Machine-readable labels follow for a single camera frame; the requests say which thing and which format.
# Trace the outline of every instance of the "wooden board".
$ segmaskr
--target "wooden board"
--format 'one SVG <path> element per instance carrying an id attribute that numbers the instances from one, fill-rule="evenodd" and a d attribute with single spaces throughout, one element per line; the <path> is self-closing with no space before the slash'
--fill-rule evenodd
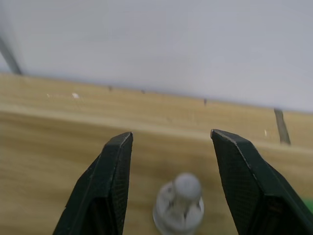
<path id="1" fill-rule="evenodd" d="M 125 235 L 158 234 L 157 192 L 183 171 L 203 185 L 197 234 L 237 234 L 212 128 L 253 141 L 301 196 L 313 198 L 313 149 L 292 134 L 299 144 L 280 144 L 273 110 L 6 74 L 0 84 L 0 234 L 52 234 L 78 177 L 124 131 L 134 133 Z"/>

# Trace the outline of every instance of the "white peg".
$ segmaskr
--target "white peg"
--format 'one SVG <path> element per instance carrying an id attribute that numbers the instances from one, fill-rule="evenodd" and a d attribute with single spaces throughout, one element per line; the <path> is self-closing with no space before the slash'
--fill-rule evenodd
<path id="1" fill-rule="evenodd" d="M 193 235 L 203 213 L 201 184 L 193 174 L 183 173 L 160 189 L 153 219 L 162 235 Z"/>

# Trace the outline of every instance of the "white backdrop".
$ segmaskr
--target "white backdrop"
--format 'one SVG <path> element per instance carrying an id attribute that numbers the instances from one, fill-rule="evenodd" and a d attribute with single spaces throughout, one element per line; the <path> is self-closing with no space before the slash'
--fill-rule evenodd
<path id="1" fill-rule="evenodd" d="M 29 75 L 313 112 L 312 17 L 311 0 L 0 0 L 0 36 Z"/>

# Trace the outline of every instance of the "wooden shelf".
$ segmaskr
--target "wooden shelf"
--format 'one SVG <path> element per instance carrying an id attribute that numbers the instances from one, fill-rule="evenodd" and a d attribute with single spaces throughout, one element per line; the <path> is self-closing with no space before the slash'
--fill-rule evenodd
<path id="1" fill-rule="evenodd" d="M 310 115 L 284 113 L 286 145 L 271 109 L 7 74 L 0 84 L 0 234 L 52 234 L 79 176 L 124 131 L 134 133 L 125 235 L 158 234 L 157 192 L 183 171 L 203 185 L 198 234 L 237 234 L 212 128 L 251 140 L 302 197 L 313 198 Z"/>

